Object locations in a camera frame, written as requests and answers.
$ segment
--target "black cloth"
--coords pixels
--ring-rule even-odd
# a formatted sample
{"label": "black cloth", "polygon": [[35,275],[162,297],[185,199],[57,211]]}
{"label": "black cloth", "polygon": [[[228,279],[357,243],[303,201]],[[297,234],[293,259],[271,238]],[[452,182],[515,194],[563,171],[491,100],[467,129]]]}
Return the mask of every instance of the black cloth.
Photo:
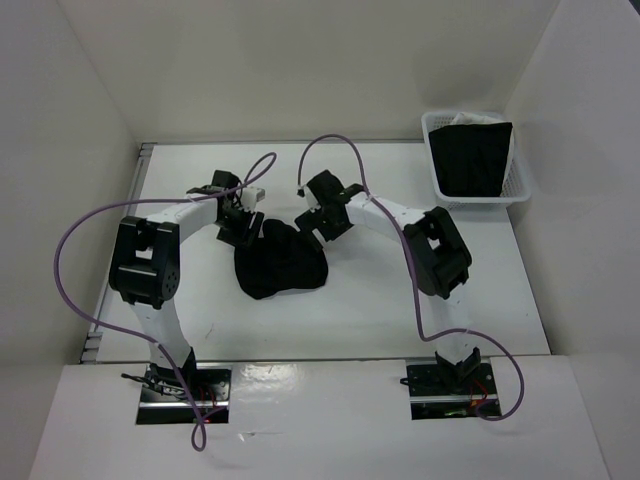
{"label": "black cloth", "polygon": [[236,248],[234,262],[240,288],[259,300],[291,288],[318,288],[329,267],[324,252],[316,251],[305,236],[280,220],[265,220],[263,238],[249,248]]}
{"label": "black cloth", "polygon": [[449,125],[429,133],[440,191],[449,197],[499,197],[511,123]]}

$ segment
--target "plastic basket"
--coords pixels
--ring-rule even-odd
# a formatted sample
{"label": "plastic basket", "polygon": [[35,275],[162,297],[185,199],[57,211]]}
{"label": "plastic basket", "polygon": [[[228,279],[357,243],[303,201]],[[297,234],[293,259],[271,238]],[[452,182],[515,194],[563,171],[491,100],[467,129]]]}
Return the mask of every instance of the plastic basket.
{"label": "plastic basket", "polygon": [[[427,161],[431,169],[431,178],[433,180],[433,188],[436,193],[436,201],[438,205],[448,209],[462,208],[467,205],[484,205],[484,206],[501,206],[508,207],[512,203],[526,202],[531,197],[531,188],[529,181],[522,166],[522,157],[518,149],[518,142],[514,145],[513,162],[509,170],[502,193],[499,197],[448,197],[440,191],[438,178],[436,176],[436,167],[431,154],[431,144],[429,143],[429,132],[438,128],[446,127],[451,124],[455,116],[460,113],[454,110],[445,110],[439,112],[427,112],[422,116],[422,133],[424,135],[424,143],[427,147]],[[486,115],[489,117],[505,120],[502,115],[493,112],[473,112],[478,115]]]}

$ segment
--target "black bracket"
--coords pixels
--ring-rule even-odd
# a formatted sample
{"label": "black bracket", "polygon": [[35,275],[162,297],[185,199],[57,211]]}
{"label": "black bracket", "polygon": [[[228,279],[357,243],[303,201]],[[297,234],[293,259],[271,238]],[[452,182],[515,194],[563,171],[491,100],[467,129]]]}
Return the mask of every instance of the black bracket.
{"label": "black bracket", "polygon": [[[469,279],[471,253],[444,208],[425,212],[422,220],[404,228],[404,236],[421,292],[447,299],[451,290]],[[430,241],[438,245],[434,248]]]}
{"label": "black bracket", "polygon": [[[137,252],[152,249],[151,258]],[[127,303],[159,309],[180,283],[180,226],[125,217],[120,221],[109,269],[109,285]]]}
{"label": "black bracket", "polygon": [[[196,365],[196,355],[191,349],[189,356],[180,368],[180,373],[184,378],[189,390],[197,384],[198,367]],[[145,378],[149,379],[153,385],[168,385],[171,387],[181,388],[180,382],[176,378],[175,372],[171,368],[162,368],[152,363],[149,365]]]}
{"label": "black bracket", "polygon": [[475,347],[471,355],[465,360],[452,364],[445,360],[438,352],[436,352],[436,364],[438,365],[438,375],[442,382],[452,391],[458,388],[476,368],[480,366],[482,358],[480,357],[480,349]]}

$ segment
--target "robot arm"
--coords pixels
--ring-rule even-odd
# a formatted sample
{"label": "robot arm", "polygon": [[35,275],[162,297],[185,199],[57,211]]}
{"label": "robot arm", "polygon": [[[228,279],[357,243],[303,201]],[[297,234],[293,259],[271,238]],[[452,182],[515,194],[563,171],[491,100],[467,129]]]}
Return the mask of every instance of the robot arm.
{"label": "robot arm", "polygon": [[[307,199],[308,211],[296,219],[317,248],[315,236],[335,240],[353,225],[370,228],[399,241],[387,216],[371,202],[362,185],[344,188],[328,170],[311,179],[299,192]],[[471,254],[443,208],[431,211],[408,208],[376,197],[400,225],[416,267],[420,292],[429,297],[436,328],[469,328],[465,283],[469,278]],[[463,380],[480,363],[480,352],[467,335],[453,334],[436,343],[436,358],[449,383]]]}
{"label": "robot arm", "polygon": [[[218,225],[218,239],[233,246],[249,245],[260,231],[263,213],[254,212],[264,190],[246,187],[238,195],[197,201],[234,188],[240,180],[216,171],[210,185],[188,192],[185,203],[172,205],[146,218],[120,222],[109,285],[131,305],[142,330],[155,338],[181,367],[185,378],[196,373],[193,349],[185,340],[174,304],[180,283],[180,244],[207,225]],[[171,365],[155,345],[151,350],[151,382],[175,383]]]}

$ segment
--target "white table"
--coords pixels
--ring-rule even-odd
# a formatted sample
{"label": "white table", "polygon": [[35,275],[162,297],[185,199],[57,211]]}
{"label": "white table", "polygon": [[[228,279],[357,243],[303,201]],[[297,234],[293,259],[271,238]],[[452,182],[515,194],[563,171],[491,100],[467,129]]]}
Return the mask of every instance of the white table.
{"label": "white table", "polygon": [[[137,365],[65,367],[31,480],[518,479],[606,480],[607,471],[565,357],[521,357],[522,407],[499,423],[412,421],[405,362],[233,366],[229,424],[136,426]],[[510,362],[492,359],[512,405]]]}
{"label": "white table", "polygon": [[[216,169],[243,178],[262,154],[278,153],[274,168],[257,186],[267,191],[259,209],[287,222],[306,209],[296,196],[302,143],[156,146],[141,198],[182,197],[209,183]],[[372,191],[398,203],[435,206],[421,143],[362,143]],[[303,181],[330,169],[345,185],[359,183],[351,149],[342,144],[314,147]],[[162,206],[141,206],[148,215]],[[474,328],[494,336],[518,355],[549,354],[518,246],[505,209],[452,214],[471,255],[469,309]],[[181,284],[176,306],[183,332],[199,360],[296,360],[406,358],[431,356],[432,344],[416,332],[409,275],[398,243],[353,228],[326,248],[327,284],[312,292],[285,293],[256,301],[235,277],[233,249],[216,240],[214,226],[201,230],[181,248]],[[429,302],[423,303],[425,331],[434,331]],[[119,294],[107,291],[100,318],[139,329]],[[485,355],[499,354],[482,343]],[[146,361],[147,345],[104,332],[99,362]]]}

